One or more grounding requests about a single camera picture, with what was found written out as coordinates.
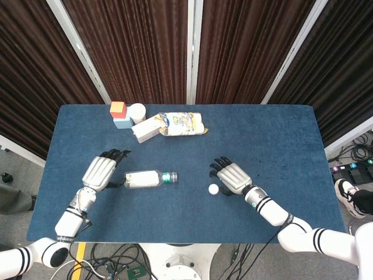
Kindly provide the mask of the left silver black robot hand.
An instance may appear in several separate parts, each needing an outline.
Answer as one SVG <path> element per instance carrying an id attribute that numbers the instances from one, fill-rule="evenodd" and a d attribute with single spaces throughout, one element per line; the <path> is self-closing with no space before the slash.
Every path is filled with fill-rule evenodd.
<path id="1" fill-rule="evenodd" d="M 96 192 L 102 191 L 108 186 L 117 165 L 131 153 L 130 150 L 112 149 L 96 156 L 86 170 L 82 183 Z"/>

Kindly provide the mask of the transparent plastic bottle green label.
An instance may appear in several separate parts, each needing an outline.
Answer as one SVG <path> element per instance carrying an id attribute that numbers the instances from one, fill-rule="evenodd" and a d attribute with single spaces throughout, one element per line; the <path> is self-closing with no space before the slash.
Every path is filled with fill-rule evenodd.
<path id="1" fill-rule="evenodd" d="M 124 186 L 128 189 L 153 188 L 162 184 L 177 183 L 178 174 L 174 171 L 132 171 L 125 173 L 124 179 Z"/>

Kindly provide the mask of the light blue block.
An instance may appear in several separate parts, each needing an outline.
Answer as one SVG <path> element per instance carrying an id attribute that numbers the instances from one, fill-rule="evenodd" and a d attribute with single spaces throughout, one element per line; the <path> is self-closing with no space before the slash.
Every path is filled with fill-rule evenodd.
<path id="1" fill-rule="evenodd" d="M 125 118 L 113 118 L 113 123 L 118 129 L 131 129 L 134 125 L 130 116 Z"/>

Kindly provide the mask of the white carton box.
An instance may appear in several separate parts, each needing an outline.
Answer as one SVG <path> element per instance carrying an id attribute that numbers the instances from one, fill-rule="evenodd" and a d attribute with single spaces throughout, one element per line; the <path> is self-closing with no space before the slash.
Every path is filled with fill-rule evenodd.
<path id="1" fill-rule="evenodd" d="M 160 128 L 164 124 L 159 114 L 156 114 L 132 127 L 134 136 L 139 144 L 149 140 L 160 133 Z"/>

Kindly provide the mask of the orange red cube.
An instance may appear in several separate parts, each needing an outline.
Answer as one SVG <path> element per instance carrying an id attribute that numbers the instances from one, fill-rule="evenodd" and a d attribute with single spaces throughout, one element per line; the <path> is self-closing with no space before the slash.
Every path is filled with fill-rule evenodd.
<path id="1" fill-rule="evenodd" d="M 112 101 L 110 106 L 110 114 L 112 118 L 126 118 L 127 107 L 126 104 L 122 101 Z"/>

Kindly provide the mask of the white cylindrical cup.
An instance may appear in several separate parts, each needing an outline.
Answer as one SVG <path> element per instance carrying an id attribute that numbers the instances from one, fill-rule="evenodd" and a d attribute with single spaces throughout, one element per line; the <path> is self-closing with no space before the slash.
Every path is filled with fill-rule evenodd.
<path id="1" fill-rule="evenodd" d="M 146 119 L 146 107 L 141 103 L 132 104 L 128 109 L 128 113 L 135 124 L 141 123 Z"/>

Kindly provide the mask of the white yellow snack bag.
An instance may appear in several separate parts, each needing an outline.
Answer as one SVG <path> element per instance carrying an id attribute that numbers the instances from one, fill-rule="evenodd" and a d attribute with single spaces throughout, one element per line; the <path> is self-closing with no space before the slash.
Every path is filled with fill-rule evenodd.
<path id="1" fill-rule="evenodd" d="M 201 113 L 158 113 L 156 118 L 160 121 L 160 133 L 166 137 L 203 135 L 208 132 Z"/>

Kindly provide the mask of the grey trouser leg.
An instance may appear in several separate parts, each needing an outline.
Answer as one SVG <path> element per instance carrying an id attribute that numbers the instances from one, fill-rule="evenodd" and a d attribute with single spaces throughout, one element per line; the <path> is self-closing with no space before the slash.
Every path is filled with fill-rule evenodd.
<path id="1" fill-rule="evenodd" d="M 33 211 L 36 199 L 36 195 L 30 195 L 18 188 L 0 183 L 0 215 Z"/>

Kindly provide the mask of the green circuit board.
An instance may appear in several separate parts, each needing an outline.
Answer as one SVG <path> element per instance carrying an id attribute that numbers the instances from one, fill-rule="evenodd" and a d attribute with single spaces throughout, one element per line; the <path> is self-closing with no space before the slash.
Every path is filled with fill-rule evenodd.
<path id="1" fill-rule="evenodd" d="M 128 280 L 137 280 L 138 278 L 144 277 L 146 274 L 147 271 L 142 265 L 127 269 Z"/>

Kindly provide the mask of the dark brown pleated curtain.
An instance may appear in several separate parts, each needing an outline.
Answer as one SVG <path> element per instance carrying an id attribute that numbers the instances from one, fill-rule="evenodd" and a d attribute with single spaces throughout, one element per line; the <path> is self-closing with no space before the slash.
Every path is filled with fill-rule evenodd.
<path id="1" fill-rule="evenodd" d="M 204 0 L 196 103 L 259 104 L 315 0 Z"/>
<path id="2" fill-rule="evenodd" d="M 269 103 L 313 107 L 325 146 L 373 117 L 373 0 L 329 0 Z"/>
<path id="3" fill-rule="evenodd" d="M 0 134 L 46 159 L 59 109 L 103 104 L 45 0 L 0 0 Z"/>
<path id="4" fill-rule="evenodd" d="M 113 101 L 183 104 L 188 0 L 63 0 Z"/>

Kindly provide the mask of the black device with green lights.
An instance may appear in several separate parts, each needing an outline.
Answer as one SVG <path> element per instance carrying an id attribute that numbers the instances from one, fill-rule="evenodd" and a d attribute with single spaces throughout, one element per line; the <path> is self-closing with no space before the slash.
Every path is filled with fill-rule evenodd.
<path id="1" fill-rule="evenodd" d="M 345 179 L 354 185 L 373 183 L 373 160 L 330 167 L 333 181 Z"/>

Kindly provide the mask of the black trouser leg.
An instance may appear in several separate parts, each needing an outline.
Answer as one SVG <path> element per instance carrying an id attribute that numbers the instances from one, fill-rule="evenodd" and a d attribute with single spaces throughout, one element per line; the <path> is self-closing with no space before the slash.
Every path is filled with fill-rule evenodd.
<path id="1" fill-rule="evenodd" d="M 364 215 L 373 215 L 373 191 L 358 190 L 352 195 L 355 209 Z"/>

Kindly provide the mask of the white partition base rail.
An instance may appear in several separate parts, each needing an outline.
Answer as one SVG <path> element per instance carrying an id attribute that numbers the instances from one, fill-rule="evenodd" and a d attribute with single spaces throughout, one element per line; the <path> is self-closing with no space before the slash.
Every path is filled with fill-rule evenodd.
<path id="1" fill-rule="evenodd" d="M 4 149 L 9 149 L 10 151 L 18 154 L 19 156 L 41 166 L 45 167 L 45 160 L 31 151 L 25 149 L 24 147 L 18 145 L 17 143 L 11 141 L 7 137 L 0 134 L 0 146 Z"/>
<path id="2" fill-rule="evenodd" d="M 373 116 L 332 142 L 330 145 L 326 146 L 324 148 L 325 155 L 327 157 L 330 156 L 337 148 L 341 148 L 345 144 L 351 142 L 371 129 L 373 129 Z"/>

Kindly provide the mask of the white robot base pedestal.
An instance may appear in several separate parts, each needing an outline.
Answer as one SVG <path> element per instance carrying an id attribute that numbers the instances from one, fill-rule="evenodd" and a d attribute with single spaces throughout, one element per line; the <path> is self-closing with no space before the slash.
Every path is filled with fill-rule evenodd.
<path id="1" fill-rule="evenodd" d="M 210 267 L 219 243 L 141 243 L 150 261 L 152 280 L 210 280 Z"/>

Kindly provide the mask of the white partition frame post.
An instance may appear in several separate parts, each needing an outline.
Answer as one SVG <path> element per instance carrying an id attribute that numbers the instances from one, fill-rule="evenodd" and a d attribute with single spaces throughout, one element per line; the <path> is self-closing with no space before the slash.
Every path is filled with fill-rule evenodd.
<path id="1" fill-rule="evenodd" d="M 82 63 L 86 73 L 91 79 L 94 87 L 101 96 L 105 104 L 111 103 L 111 98 L 107 92 L 106 87 L 93 64 L 92 59 L 85 47 L 83 40 L 81 39 L 78 30 L 76 29 L 73 21 L 66 10 L 66 7 L 62 0 L 45 0 L 49 8 L 51 9 L 53 15 L 55 16 L 57 22 L 64 31 L 67 39 L 69 40 L 72 48 L 74 49 L 76 55 L 78 56 L 80 62 Z"/>
<path id="2" fill-rule="evenodd" d="M 268 101 L 274 94 L 279 83 L 282 81 L 284 75 L 288 71 L 292 62 L 294 61 L 296 55 L 298 54 L 300 48 L 302 47 L 304 41 L 308 37 L 310 31 L 312 30 L 314 24 L 318 20 L 319 16 L 323 12 L 325 6 L 328 4 L 329 0 L 315 0 L 308 16 L 305 19 L 304 24 L 300 28 L 300 31 L 297 34 L 293 44 L 290 47 L 288 54 L 286 55 L 279 71 L 277 72 L 272 84 L 270 85 L 268 91 L 264 95 L 261 105 L 268 104 Z"/>
<path id="3" fill-rule="evenodd" d="M 204 0 L 188 0 L 186 104 L 196 104 Z"/>

